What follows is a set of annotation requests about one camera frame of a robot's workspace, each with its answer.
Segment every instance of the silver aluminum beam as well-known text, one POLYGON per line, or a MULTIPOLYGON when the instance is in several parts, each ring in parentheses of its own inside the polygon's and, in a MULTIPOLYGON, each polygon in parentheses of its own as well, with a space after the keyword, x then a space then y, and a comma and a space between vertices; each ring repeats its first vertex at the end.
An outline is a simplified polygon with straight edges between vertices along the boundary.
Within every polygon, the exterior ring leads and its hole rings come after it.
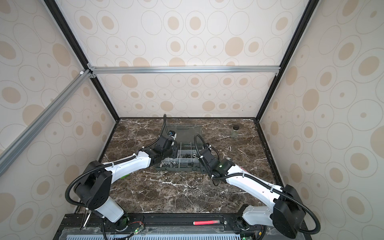
POLYGON ((25 150, 32 140, 40 133, 46 124, 54 117, 68 101, 81 84, 90 77, 89 70, 84 70, 62 91, 51 104, 25 129, 20 136, 7 147, 0 156, 0 176, 11 166, 16 158, 25 150))
POLYGON ((280 66, 188 66, 188 67, 90 67, 95 74, 117 73, 278 73, 280 66))

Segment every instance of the dark brown marble surface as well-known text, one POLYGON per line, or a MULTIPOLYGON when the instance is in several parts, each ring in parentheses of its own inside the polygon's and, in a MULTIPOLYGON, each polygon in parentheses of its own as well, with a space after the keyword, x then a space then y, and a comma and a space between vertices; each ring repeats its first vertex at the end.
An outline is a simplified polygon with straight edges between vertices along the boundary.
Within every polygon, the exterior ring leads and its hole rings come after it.
MULTIPOLYGON (((255 125, 250 119, 168 119, 168 124, 202 125, 203 137, 221 156, 251 174, 274 183, 255 125), (239 135, 229 137, 233 124, 239 135)), ((122 119, 103 162, 121 159, 149 144, 159 134, 162 119, 122 119)), ((201 213, 237 212, 243 204, 262 206, 243 190, 194 172, 139 170, 112 184, 110 196, 127 212, 201 213)))

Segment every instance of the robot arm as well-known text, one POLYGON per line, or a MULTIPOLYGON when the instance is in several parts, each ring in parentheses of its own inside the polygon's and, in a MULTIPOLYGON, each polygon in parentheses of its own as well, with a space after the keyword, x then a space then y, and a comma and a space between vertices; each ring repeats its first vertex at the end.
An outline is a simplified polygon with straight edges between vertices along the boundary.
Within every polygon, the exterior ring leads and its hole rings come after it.
POLYGON ((320 222, 314 213, 303 205, 299 194, 290 185, 281 187, 257 178, 242 167, 233 163, 230 158, 219 160, 212 155, 211 146, 206 144, 200 135, 195 135, 195 148, 200 161, 213 180, 225 180, 228 184, 243 189, 262 201, 266 207, 248 206, 237 219, 241 229, 250 225, 274 226, 280 233, 289 238, 295 238, 297 233, 316 234, 320 231, 320 222), (196 147, 196 137, 199 137, 204 149, 196 147), (301 229, 306 212, 316 223, 314 230, 301 229))
POLYGON ((177 156, 175 138, 176 133, 170 131, 168 136, 160 135, 155 142, 129 157, 103 164, 98 161, 89 163, 83 174, 77 181, 75 180, 74 192, 84 207, 96 215, 106 217, 116 230, 124 230, 129 218, 109 196, 111 183, 134 171, 157 164, 166 157, 175 158, 177 156))

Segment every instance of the black aluminum frame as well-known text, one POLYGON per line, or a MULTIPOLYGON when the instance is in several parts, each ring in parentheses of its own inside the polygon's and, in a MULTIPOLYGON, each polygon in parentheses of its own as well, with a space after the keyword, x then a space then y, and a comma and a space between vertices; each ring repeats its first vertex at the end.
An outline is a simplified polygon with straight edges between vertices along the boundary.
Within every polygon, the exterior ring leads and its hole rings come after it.
MULTIPOLYGON (((67 39, 69 45, 71 46, 71 48, 73 49, 74 53, 76 54, 77 58, 80 60, 80 63, 82 64, 83 68, 84 69, 89 69, 89 66, 88 66, 88 60, 84 54, 84 52, 82 51, 79 43, 77 42, 73 32, 71 31, 68 23, 66 22, 63 14, 61 13, 59 7, 57 6, 55 0, 44 0, 44 2, 46 3, 49 11, 51 12, 52 16, 54 17, 54 19, 56 20, 58 26, 60 27, 62 33, 64 34, 65 38, 67 39)), ((280 71, 279 73, 277 74, 277 76, 274 77, 272 83, 271 83, 271 86, 262 102, 262 105, 261 105, 261 108, 254 120, 255 122, 255 127, 258 131, 258 134, 259 134, 259 137, 260 137, 260 140, 263 144, 263 148, 264 148, 264 151, 265 151, 265 154, 266 154, 266 157, 267 157, 267 160, 268 160, 268 163, 271 167, 271 171, 273 173, 273 176, 275 178, 275 181, 276 181, 276 184, 279 184, 279 185, 282 185, 282 181, 281 181, 281 177, 278 173, 278 170, 277 170, 277 167, 276 167, 276 164, 275 164, 275 161, 273 159, 273 156, 271 154, 271 151, 268 147, 268 143, 265 139, 265 136, 264 136, 264 133, 262 131, 262 128, 260 126, 260 120, 273 96, 273 93, 275 92, 275 89, 277 87, 277 85, 279 84, 279 81, 281 80, 282 78, 282 75, 284 74, 284 71, 285 69, 287 68, 288 64, 289 64, 289 61, 290 59, 292 58, 292 55, 312 17, 312 14, 314 12, 314 10, 316 9, 316 6, 318 5, 318 2, 319 0, 309 0, 305 10, 304 10, 304 13, 299 21, 299 24, 297 26, 297 29, 295 31, 295 33, 293 34, 293 37, 289 43, 289 46, 287 48, 287 51, 281 61, 281 64, 280 64, 280 71)), ((110 113, 112 114, 114 120, 116 121, 116 124, 114 126, 114 129, 111 133, 111 135, 109 136, 109 139, 106 143, 106 146, 105 148, 103 149, 103 152, 100 156, 100 159, 99 161, 102 160, 104 154, 105 154, 105 151, 107 150, 107 147, 111 141, 111 138, 113 136, 113 133, 114 131, 116 130, 117 126, 118 126, 118 123, 120 121, 120 119, 123 119, 123 118, 120 118, 115 110, 115 108, 113 107, 111 101, 109 100, 104 88, 102 87, 102 85, 100 84, 100 81, 97 79, 96 76, 94 76, 94 78, 91 78, 92 80, 92 83, 94 84, 96 90, 98 91, 98 93, 100 94, 101 98, 103 99, 105 105, 107 106, 108 110, 110 111, 110 113)), ((311 239, 310 235, 307 235, 305 234, 304 235, 306 239, 311 239)))
MULTIPOLYGON (((55 0, 44 0, 45 4, 47 5, 49 11, 51 12, 53 18, 56 20, 57 25, 59 26, 61 32, 67 39, 69 45, 71 46, 72 50, 76 54, 77 58, 79 59, 81 65, 84 69, 89 69, 88 66, 88 59, 85 56, 84 52, 82 51, 79 43, 77 42, 72 30, 70 29, 67 21, 65 20, 63 14, 61 13, 58 5, 56 4, 55 0)), ((113 119, 117 122, 119 120, 119 115, 117 114, 115 108, 113 107, 111 101, 109 100, 106 92, 104 91, 103 86, 100 84, 100 81, 95 76, 94 78, 91 78, 91 81, 93 85, 95 86, 97 92, 100 94, 102 100, 104 101, 105 105, 107 106, 109 112, 111 113, 113 119)))

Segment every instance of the beige polka dot pattern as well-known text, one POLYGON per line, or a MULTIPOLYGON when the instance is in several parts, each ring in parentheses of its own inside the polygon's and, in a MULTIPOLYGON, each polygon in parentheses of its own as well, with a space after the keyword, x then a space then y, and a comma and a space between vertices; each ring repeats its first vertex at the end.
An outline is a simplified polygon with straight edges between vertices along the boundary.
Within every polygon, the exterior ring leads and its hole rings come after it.
POLYGON ((266 80, 274 73, 98 76, 111 93, 111 101, 118 106, 121 117, 161 116, 164 113, 201 117, 205 112, 211 117, 230 117, 231 113, 249 117, 257 114, 262 96, 268 91, 266 80))
MULTIPOLYGON (((16 85, 8 87, 22 93, 16 85)), ((114 120, 104 105, 99 106, 98 112, 91 110, 91 103, 97 98, 101 101, 90 79, 85 80, 8 169, 7 172, 11 170, 12 174, 2 175, 2 232, 19 234, 22 231, 28 239, 40 239, 38 236, 42 235, 53 238, 57 223, 65 214, 74 211, 74 206, 65 201, 65 189, 89 162, 98 158, 108 132, 114 126, 114 120)), ((33 116, 42 110, 38 104, 24 107, 23 125, 33 121, 33 116)), ((8 128, 17 130, 13 125, 8 128)))
POLYGON ((285 8, 284 4, 276 3, 266 7, 256 0, 234 4, 229 4, 229 0, 199 1, 198 4, 139 0, 137 5, 133 0, 127 3, 115 0, 116 4, 108 4, 111 1, 94 0, 97 7, 92 9, 85 1, 82 5, 75 4, 76 7, 67 1, 62 4, 68 21, 84 42, 84 50, 89 50, 88 58, 93 66, 104 66, 98 62, 100 56, 115 66, 120 66, 120 61, 116 61, 118 56, 133 66, 186 66, 194 57, 201 65, 264 65, 262 60, 268 56, 272 56, 269 64, 273 65, 282 60, 285 53, 281 51, 282 43, 291 40, 299 22, 294 20, 300 19, 306 5, 302 2, 285 8), (130 14, 119 9, 129 10, 130 14), (258 28, 255 35, 253 26, 260 23, 265 27, 258 28), (179 42, 168 43, 169 37, 164 37, 164 34, 178 38, 179 42), (114 51, 114 44, 107 41, 111 35, 122 42, 128 39, 129 51, 121 51, 120 46, 118 51, 114 51), (132 38, 140 41, 133 43, 129 40, 132 38), (101 51, 101 45, 107 46, 108 50, 103 47, 101 51), (230 57, 236 60, 226 62, 230 57))
MULTIPOLYGON (((0 18, 0 112, 7 116, 0 120, 1 132, 11 124, 29 126, 82 67, 45 7, 35 0, 1 1, 0 18)), ((81 22, 85 30, 95 27, 87 16, 81 22)), ((1 149, 21 132, 4 133, 1 149)))
MULTIPOLYGON (((316 240, 384 232, 375 219, 384 210, 367 188, 384 180, 383 6, 322 1, 260 121, 282 181, 319 217, 316 240)), ((275 23, 278 31, 285 20, 275 23)))

